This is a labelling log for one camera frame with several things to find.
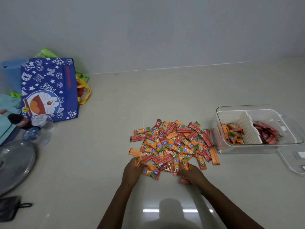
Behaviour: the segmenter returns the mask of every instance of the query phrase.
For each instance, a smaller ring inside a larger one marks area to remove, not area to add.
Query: metal pot lid
[[[0,196],[18,186],[31,172],[37,156],[36,146],[18,140],[0,148]]]

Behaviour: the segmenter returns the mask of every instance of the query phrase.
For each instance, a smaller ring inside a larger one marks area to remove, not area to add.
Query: hand
[[[137,184],[144,167],[143,163],[135,167],[135,158],[132,158],[124,169],[121,185],[132,189]]]
[[[201,187],[204,184],[209,183],[208,179],[204,176],[200,169],[196,166],[189,164],[190,169],[180,169],[180,173],[186,177],[192,185]]]

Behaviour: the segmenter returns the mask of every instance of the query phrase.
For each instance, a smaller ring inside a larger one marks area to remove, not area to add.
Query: teal cloth
[[[12,98],[11,96],[0,94],[0,111],[6,109],[11,113],[20,113],[21,98]],[[16,126],[3,115],[0,115],[0,144],[11,134]]]

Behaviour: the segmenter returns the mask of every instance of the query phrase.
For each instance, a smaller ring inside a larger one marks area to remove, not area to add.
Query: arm
[[[180,173],[200,189],[201,194],[211,203],[227,228],[264,229],[212,185],[200,169],[191,164],[189,166],[190,170],[182,169]]]
[[[126,165],[122,183],[117,189],[108,209],[106,210],[97,229],[119,229],[122,227],[125,208],[133,187],[138,182],[144,164],[135,167],[135,158]]]

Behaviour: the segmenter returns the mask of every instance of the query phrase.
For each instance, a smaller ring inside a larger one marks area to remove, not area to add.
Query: blue container
[[[4,61],[0,67],[5,75],[6,82],[8,82],[17,93],[21,93],[21,64],[24,64],[27,61],[27,59]]]

